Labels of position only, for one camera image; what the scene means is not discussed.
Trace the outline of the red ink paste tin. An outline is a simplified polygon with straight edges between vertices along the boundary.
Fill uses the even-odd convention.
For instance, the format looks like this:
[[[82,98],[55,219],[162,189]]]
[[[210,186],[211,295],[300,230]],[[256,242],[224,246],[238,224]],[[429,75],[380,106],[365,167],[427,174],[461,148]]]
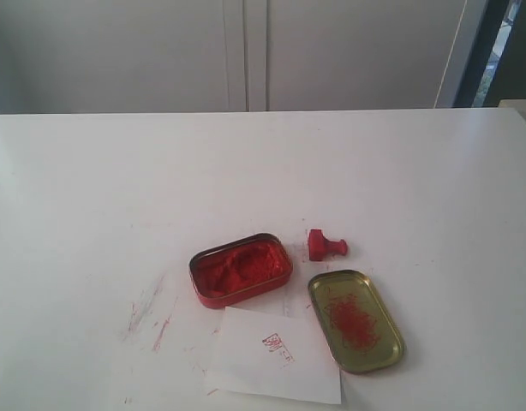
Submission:
[[[200,303],[221,309],[284,286],[293,263],[275,235],[258,233],[197,253],[188,268]]]

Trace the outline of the white cabinet doors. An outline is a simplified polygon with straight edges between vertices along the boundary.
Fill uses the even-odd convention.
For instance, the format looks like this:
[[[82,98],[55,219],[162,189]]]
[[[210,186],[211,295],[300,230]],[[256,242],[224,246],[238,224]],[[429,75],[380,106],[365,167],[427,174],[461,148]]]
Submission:
[[[0,113],[450,107],[483,1],[0,1]]]

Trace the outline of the red stamp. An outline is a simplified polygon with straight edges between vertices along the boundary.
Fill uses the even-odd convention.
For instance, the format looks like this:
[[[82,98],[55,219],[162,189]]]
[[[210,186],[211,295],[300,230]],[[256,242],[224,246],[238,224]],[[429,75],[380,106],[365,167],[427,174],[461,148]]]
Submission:
[[[311,229],[308,233],[308,255],[310,261],[320,262],[329,255],[346,256],[348,245],[345,240],[328,240],[321,229]]]

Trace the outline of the gold tin lid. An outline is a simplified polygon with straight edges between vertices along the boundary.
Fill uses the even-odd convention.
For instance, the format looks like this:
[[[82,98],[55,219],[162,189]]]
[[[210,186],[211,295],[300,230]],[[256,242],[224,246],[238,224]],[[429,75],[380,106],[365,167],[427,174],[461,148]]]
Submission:
[[[332,358],[351,374],[396,365],[403,337],[371,279],[354,270],[321,273],[308,294]]]

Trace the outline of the white paper sheet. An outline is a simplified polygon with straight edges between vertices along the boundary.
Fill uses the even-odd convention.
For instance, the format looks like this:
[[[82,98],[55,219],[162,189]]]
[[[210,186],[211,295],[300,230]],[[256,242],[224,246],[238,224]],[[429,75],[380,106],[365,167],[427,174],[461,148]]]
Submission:
[[[330,405],[342,400],[338,365],[316,325],[235,307],[224,310],[206,387]]]

